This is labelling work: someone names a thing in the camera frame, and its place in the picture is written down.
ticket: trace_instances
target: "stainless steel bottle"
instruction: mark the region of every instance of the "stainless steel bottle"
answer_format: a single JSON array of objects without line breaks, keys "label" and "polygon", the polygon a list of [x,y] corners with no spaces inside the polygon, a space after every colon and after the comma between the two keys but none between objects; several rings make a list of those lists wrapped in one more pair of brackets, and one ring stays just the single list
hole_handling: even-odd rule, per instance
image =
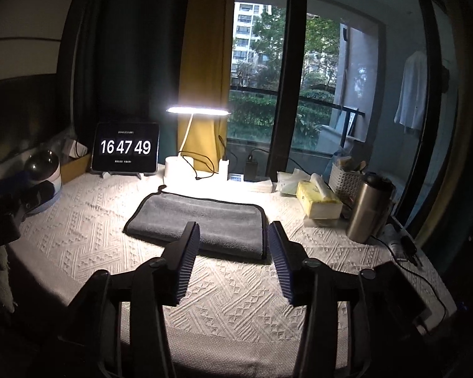
[{"label": "stainless steel bottle", "polygon": [[367,242],[368,237],[382,224],[393,191],[394,185],[390,180],[373,172],[364,175],[348,222],[347,237],[350,240]]}]

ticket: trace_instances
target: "shrub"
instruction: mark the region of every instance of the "shrub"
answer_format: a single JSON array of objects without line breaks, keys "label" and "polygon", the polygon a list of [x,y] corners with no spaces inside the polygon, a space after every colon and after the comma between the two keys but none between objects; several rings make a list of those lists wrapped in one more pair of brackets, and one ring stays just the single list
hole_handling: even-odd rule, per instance
[{"label": "shrub", "polygon": [[[307,89],[301,95],[332,102],[332,94]],[[270,142],[277,97],[243,92],[230,92],[228,136],[241,140]],[[331,108],[298,102],[293,147],[314,150],[317,146],[321,125],[329,124]]]}]

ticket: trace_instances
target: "white device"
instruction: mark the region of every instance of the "white device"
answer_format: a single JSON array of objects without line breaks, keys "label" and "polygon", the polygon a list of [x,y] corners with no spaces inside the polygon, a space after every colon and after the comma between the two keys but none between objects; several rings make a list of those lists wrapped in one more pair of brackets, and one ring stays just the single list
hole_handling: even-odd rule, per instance
[{"label": "white device", "polygon": [[68,138],[63,146],[63,153],[71,158],[77,159],[88,153],[88,148],[74,139]]},{"label": "white device", "polygon": [[219,160],[219,171],[217,173],[217,177],[226,182],[228,180],[228,170],[230,168],[230,161],[224,161],[222,159]]}]

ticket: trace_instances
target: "white basket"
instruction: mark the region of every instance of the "white basket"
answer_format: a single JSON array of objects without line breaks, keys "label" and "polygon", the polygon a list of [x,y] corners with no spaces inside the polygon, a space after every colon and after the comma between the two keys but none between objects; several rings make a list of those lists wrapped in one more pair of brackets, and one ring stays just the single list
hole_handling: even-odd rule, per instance
[{"label": "white basket", "polygon": [[329,176],[329,187],[340,199],[356,200],[359,185],[363,174],[361,172],[345,172],[337,165],[333,164],[331,175]]}]

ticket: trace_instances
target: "white textured tablecloth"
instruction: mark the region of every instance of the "white textured tablecloth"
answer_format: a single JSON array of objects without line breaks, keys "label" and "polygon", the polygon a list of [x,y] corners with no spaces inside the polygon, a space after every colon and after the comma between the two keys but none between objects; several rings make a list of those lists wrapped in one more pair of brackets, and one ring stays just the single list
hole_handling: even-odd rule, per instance
[{"label": "white textured tablecloth", "polygon": [[[23,222],[20,240],[41,251],[81,284],[98,269],[107,269],[111,274],[134,270],[163,251],[162,247],[122,233],[141,200],[163,184],[161,174],[162,170],[143,180],[126,176],[102,179],[85,174],[64,185],[54,206]],[[354,243],[342,228],[305,228],[296,198],[242,191],[238,183],[217,183],[215,178],[204,179],[166,191],[260,205],[270,222],[280,220],[290,240],[301,243],[309,256],[335,270],[357,274],[365,267],[391,260],[385,247]],[[452,314],[455,304],[440,276],[420,251],[419,257],[423,269],[413,267],[413,271],[435,286]],[[427,327],[435,327],[443,316],[441,304],[426,283],[404,274],[431,310]],[[174,361],[188,369],[227,376],[290,375],[304,314],[303,307],[293,308],[283,298],[273,264],[246,264],[200,255],[185,298],[178,307],[165,307]],[[341,303],[338,367],[347,362],[346,316],[346,307]]]}]

